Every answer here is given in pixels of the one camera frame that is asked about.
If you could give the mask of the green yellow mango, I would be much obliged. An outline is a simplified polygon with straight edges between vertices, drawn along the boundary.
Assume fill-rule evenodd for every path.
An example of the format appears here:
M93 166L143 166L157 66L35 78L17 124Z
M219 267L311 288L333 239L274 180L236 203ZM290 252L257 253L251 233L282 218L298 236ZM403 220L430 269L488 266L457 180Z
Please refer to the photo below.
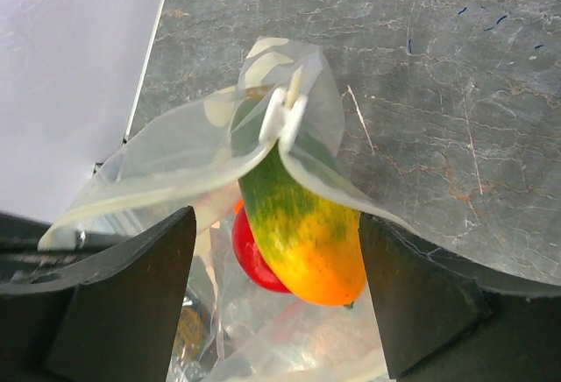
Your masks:
M277 147L238 184L255 243L280 282L306 302L351 308L366 286L360 213L300 185Z

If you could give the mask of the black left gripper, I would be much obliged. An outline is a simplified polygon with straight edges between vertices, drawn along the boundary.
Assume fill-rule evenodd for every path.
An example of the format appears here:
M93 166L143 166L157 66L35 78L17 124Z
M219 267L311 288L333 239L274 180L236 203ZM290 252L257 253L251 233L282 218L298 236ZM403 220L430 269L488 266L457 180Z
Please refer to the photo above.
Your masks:
M94 255L92 250L39 251L47 223L1 213L1 282L29 280Z

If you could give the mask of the clear polka dot zip bag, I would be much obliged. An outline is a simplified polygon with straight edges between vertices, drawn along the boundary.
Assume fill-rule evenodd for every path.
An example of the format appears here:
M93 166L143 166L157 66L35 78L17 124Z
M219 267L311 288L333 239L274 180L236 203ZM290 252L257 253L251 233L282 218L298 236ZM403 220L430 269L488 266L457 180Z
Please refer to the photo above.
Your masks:
M210 364L173 354L170 378L397 381L388 375L367 275L351 308L268 291L231 232L238 181L277 147L290 176L474 263L560 289L560 107L484 58L384 69L351 126L320 46L258 39L237 82L153 119L111 155L39 240L117 244L195 211L191 290L209 289Z

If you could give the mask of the bright red apple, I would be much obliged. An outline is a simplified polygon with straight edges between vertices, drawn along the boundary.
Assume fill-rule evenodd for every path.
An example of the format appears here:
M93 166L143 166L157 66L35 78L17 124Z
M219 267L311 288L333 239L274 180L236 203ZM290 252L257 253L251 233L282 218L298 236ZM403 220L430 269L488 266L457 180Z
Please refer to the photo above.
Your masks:
M239 209L234 219L231 241L239 265L252 282L268 291L290 293L263 259L254 241L243 207Z

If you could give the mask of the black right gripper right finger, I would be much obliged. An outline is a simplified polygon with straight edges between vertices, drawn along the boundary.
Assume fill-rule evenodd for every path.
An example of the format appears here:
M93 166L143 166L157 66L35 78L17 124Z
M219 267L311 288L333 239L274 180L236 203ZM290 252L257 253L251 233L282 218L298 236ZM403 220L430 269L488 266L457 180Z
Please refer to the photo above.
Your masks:
M361 250L388 375L557 381L560 289L499 272L376 216Z

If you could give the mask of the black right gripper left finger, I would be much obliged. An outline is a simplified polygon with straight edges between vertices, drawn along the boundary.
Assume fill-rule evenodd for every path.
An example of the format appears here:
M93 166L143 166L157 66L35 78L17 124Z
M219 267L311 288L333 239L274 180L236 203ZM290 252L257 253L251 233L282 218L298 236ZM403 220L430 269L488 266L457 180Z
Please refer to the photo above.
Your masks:
M29 280L1 282L4 381L162 381L194 255L195 212Z

